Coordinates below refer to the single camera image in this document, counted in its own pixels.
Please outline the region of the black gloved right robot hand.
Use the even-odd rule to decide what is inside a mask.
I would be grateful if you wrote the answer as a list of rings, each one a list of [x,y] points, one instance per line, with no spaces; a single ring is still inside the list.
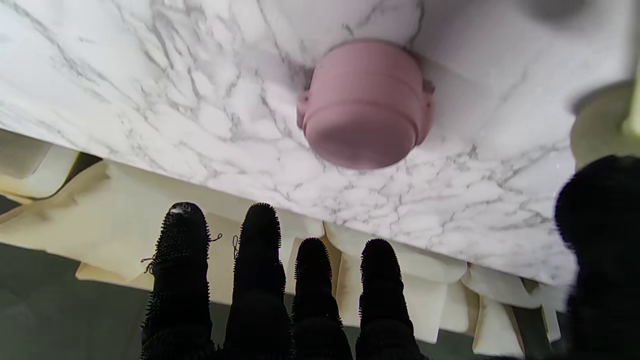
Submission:
[[[609,155],[577,171],[558,194],[555,223],[577,259],[567,298],[569,339],[552,360],[639,358],[640,160]],[[142,360],[424,360],[403,294],[400,265],[384,239],[361,258],[355,353],[332,294],[329,253],[305,239],[295,260],[292,312],[279,259],[281,226],[268,203],[242,224],[225,339],[211,339],[210,231],[201,209],[175,203],[162,223],[142,324]]]

